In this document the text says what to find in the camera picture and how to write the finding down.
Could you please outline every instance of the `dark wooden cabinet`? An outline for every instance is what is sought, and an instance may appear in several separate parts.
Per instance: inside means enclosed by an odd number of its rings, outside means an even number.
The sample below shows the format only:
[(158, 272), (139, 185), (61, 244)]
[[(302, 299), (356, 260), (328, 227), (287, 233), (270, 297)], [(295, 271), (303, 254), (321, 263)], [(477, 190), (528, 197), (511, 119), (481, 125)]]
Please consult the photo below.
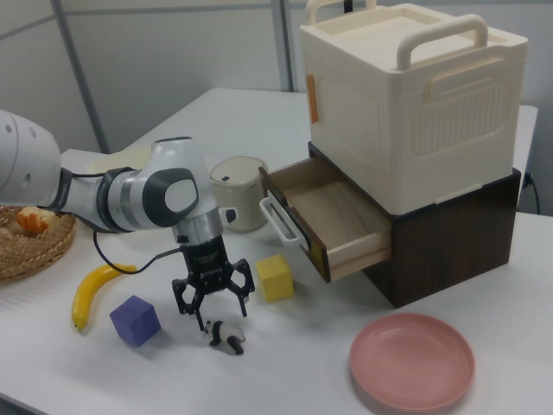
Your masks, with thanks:
[[(275, 195), (302, 231), (325, 281), (361, 270), (401, 307), (509, 262), (517, 170), (449, 201), (392, 215), (314, 145), (308, 149), (306, 162), (270, 174), (261, 169), (261, 176), (265, 193)], [(320, 199), (313, 188), (324, 188)]]

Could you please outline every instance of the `open drawer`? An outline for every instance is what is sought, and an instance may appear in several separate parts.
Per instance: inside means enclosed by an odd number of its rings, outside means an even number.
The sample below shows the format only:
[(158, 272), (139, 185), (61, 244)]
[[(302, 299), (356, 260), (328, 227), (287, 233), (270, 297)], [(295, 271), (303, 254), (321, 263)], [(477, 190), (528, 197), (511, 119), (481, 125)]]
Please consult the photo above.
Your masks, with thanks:
[(346, 178), (319, 157), (267, 173), (260, 168), (267, 198), (265, 216), (273, 210), (296, 233), (285, 245), (301, 245), (327, 282), (391, 257), (390, 221)]

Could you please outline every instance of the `wicker basket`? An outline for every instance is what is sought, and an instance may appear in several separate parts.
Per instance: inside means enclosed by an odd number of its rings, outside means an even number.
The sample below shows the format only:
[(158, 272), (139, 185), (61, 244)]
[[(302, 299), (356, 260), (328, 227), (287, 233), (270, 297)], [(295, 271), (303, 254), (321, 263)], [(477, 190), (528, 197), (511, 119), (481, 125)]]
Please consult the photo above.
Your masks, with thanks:
[(63, 257), (75, 235), (76, 220), (63, 214), (43, 234), (24, 231), (20, 207), (0, 207), (0, 284), (29, 277)]

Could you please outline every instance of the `yellow banana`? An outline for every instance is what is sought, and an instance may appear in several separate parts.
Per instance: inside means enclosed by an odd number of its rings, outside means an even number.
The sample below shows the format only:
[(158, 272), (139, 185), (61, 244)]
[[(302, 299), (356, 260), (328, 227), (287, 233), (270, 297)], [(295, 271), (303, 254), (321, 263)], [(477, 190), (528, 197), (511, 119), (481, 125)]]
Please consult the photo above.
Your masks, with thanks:
[[(137, 270), (134, 265), (115, 265), (125, 271)], [(75, 292), (75, 298), (73, 299), (73, 323), (79, 331), (84, 329), (88, 323), (92, 300), (96, 292), (98, 292), (102, 285), (119, 275), (121, 275), (121, 272), (114, 270), (106, 264), (90, 272), (80, 282), (79, 288)]]

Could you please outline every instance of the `white wall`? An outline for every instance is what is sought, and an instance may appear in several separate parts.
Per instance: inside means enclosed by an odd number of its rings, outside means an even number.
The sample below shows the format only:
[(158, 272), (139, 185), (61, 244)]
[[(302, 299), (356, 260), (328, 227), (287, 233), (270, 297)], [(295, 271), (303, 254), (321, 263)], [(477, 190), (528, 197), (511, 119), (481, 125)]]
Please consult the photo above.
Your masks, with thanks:
[[(305, 21), (305, 1), (291, 0), (293, 63), (296, 68), (297, 90), (305, 91), (302, 49), (299, 41), (299, 26)], [(522, 103), (538, 108), (538, 120), (528, 170), (534, 174), (540, 195), (542, 214), (553, 215), (553, 3), (529, 4), (463, 4), (424, 6), (453, 16), (475, 13), (482, 16), (494, 28), (502, 29), (529, 39), (523, 81)], [(340, 7), (320, 10), (320, 19), (342, 13)], [(520, 210), (535, 213), (531, 188), (523, 191)]]
[(110, 151), (213, 87), (282, 89), (269, 0), (62, 6)]
[(0, 2), (0, 62), (0, 108), (52, 132), (61, 151), (99, 151), (50, 2)]

